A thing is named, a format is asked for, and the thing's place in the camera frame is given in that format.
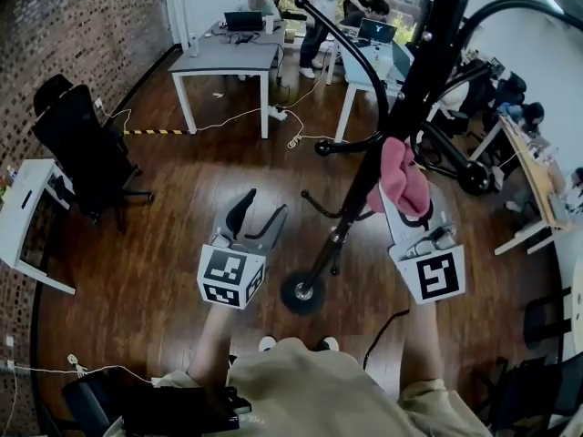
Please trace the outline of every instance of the black pants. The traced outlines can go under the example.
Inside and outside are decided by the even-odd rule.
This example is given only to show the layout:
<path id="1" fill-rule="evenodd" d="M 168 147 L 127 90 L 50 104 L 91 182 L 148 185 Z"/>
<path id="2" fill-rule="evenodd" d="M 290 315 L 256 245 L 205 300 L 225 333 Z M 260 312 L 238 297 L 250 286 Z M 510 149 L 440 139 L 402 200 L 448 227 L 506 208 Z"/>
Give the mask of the black pants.
<path id="1" fill-rule="evenodd" d="M 300 49 L 301 68 L 312 67 L 312 60 L 318 55 L 318 50 L 327 36 L 328 29 L 318 22 L 314 26 L 306 26 L 306 37 L 303 38 Z"/>

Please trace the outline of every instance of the wooden floor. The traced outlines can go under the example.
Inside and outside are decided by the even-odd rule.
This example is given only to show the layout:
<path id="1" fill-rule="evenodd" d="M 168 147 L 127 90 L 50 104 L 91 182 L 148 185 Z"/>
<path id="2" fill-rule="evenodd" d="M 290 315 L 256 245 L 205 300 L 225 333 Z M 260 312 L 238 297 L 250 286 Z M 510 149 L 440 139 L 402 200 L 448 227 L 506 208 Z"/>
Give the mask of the wooden floor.
<path id="1" fill-rule="evenodd" d="M 128 129 L 186 129 L 167 68 L 173 57 L 131 100 Z M 284 62 L 283 84 L 291 101 L 312 83 L 299 79 L 297 56 Z M 259 79 L 195 77 L 186 82 L 199 127 L 223 122 L 259 106 Z M 334 136 L 346 85 L 336 76 L 323 82 L 293 110 L 303 134 Z M 216 98 L 213 93 L 224 94 Z M 283 102 L 287 89 L 271 86 L 271 103 Z M 347 138 L 369 136 L 375 106 L 363 93 L 350 118 Z M 200 246 L 207 242 L 217 207 L 238 193 L 257 188 L 247 228 L 259 230 L 282 203 L 289 216 L 274 251 L 266 283 L 240 313 L 234 354 L 256 350 L 266 334 L 299 337 L 308 346 L 333 335 L 358 361 L 392 313 L 405 309 L 408 295 L 386 255 L 390 244 L 383 216 L 354 226 L 345 245 L 339 277 L 327 276 L 327 302 L 317 315 L 299 318 L 279 300 L 279 286 L 293 269 L 308 268 L 332 221 L 300 198 L 309 189 L 328 208 L 340 207 L 359 155 L 318 157 L 314 141 L 294 150 L 288 141 L 299 124 L 270 119 L 270 138 L 261 140 L 259 112 L 196 136 L 131 136 L 129 155 L 144 171 L 137 188 L 152 188 L 150 206 L 128 209 L 128 231 L 116 232 L 113 212 L 99 229 L 75 207 L 59 228 L 49 273 L 77 287 L 67 296 L 44 289 L 38 316 L 38 359 L 42 368 L 68 369 L 74 353 L 90 369 L 122 364 L 144 377 L 185 370 L 209 309 L 200 300 L 196 273 Z M 494 248 L 513 234 L 511 216 L 499 209 L 500 196 L 473 198 L 446 178 L 430 175 L 449 197 L 465 244 L 467 293 L 438 305 L 446 382 L 472 403 L 469 372 L 492 365 L 497 356 L 520 361 L 529 353 L 522 340 L 524 306 L 560 286 L 552 246 L 527 257 L 524 247 L 501 257 Z M 391 394 L 398 388 L 403 320 L 396 320 L 374 351 L 368 370 Z M 57 418 L 68 412 L 61 388 L 73 376 L 43 374 L 40 391 Z"/>

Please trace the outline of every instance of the person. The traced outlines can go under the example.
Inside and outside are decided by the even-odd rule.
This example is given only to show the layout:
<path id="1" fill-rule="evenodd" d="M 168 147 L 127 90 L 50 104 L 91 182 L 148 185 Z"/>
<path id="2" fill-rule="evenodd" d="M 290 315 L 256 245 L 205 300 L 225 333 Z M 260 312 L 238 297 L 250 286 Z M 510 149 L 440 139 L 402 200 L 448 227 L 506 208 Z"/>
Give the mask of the person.
<path id="1" fill-rule="evenodd" d="M 394 401 L 346 353 L 327 339 L 309 351 L 298 339 L 265 338 L 266 351 L 239 357 L 228 370 L 237 310 L 213 304 L 186 371 L 172 372 L 157 386 L 235 387 L 251 404 L 240 429 L 225 435 L 489 436 L 487 428 L 455 391 L 444 386 L 434 303 L 412 301 L 406 318 L 400 397 Z M 123 436 L 117 421 L 106 437 Z"/>
<path id="2" fill-rule="evenodd" d="M 363 19 L 372 19 L 381 23 L 386 23 L 387 16 L 391 12 L 391 7 L 384 0 L 373 0 L 368 13 L 355 10 L 350 12 L 341 22 L 341 25 L 350 27 L 360 27 Z"/>
<path id="3" fill-rule="evenodd" d="M 353 5 L 360 11 L 366 12 L 358 0 L 350 0 Z M 331 21 L 336 20 L 336 8 L 338 0 L 310 0 L 310 3 L 320 10 L 324 16 Z M 303 38 L 302 48 L 300 49 L 300 73 L 309 79 L 314 79 L 316 75 L 313 68 L 321 69 L 323 64 L 315 60 L 318 55 L 322 42 L 326 40 L 328 29 L 321 23 L 315 22 L 311 16 L 308 16 L 306 22 L 306 36 Z"/>
<path id="4" fill-rule="evenodd" d="M 273 16 L 273 21 L 281 21 L 280 11 L 273 0 L 240 0 L 235 11 L 257 11 L 261 15 Z"/>

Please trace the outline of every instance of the laptop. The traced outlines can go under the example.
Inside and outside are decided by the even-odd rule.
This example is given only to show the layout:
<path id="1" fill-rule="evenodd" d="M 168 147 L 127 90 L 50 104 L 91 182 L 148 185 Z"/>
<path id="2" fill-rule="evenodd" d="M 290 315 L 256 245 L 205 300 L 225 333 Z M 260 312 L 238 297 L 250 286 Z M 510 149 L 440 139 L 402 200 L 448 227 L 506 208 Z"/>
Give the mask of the laptop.
<path id="1" fill-rule="evenodd" d="M 364 18 L 358 30 L 358 38 L 389 45 L 393 42 L 393 37 L 396 32 L 397 28 L 393 25 Z"/>
<path id="2" fill-rule="evenodd" d="M 403 48 L 396 43 L 393 44 L 393 64 L 399 73 L 403 75 L 403 79 L 397 78 L 397 82 L 405 81 L 407 75 L 409 75 L 409 70 L 411 69 L 411 58 L 409 58 L 409 55 L 406 54 Z"/>
<path id="3" fill-rule="evenodd" d="M 227 12 L 225 21 L 230 31 L 261 31 L 264 24 L 259 11 Z"/>

